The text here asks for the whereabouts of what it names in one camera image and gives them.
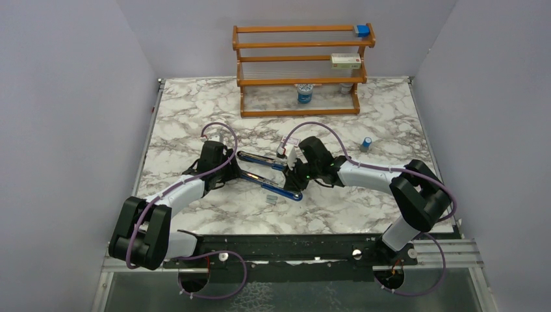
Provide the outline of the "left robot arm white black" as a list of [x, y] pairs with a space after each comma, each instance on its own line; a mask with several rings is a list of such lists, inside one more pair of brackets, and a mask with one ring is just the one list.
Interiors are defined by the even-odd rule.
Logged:
[[201, 264], [204, 249], [197, 244], [198, 236], [171, 230], [171, 220], [210, 191], [240, 177], [235, 156], [235, 149], [208, 140], [199, 158], [175, 183], [147, 198], [128, 197], [109, 242], [108, 255], [125, 261], [130, 269], [155, 270], [174, 257], [180, 257], [189, 267]]

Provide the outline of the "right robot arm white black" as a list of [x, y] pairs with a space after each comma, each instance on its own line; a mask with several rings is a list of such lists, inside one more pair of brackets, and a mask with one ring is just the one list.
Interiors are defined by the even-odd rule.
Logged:
[[329, 188], [363, 187], [394, 197], [401, 215], [375, 247], [376, 259], [385, 265], [397, 260], [405, 245], [418, 234], [429, 232], [452, 202], [420, 160], [414, 159], [397, 169], [366, 168], [343, 155], [332, 156], [315, 136], [301, 141], [298, 147], [280, 147], [278, 152], [287, 157], [283, 170], [285, 190], [301, 192], [310, 181], [321, 180]]

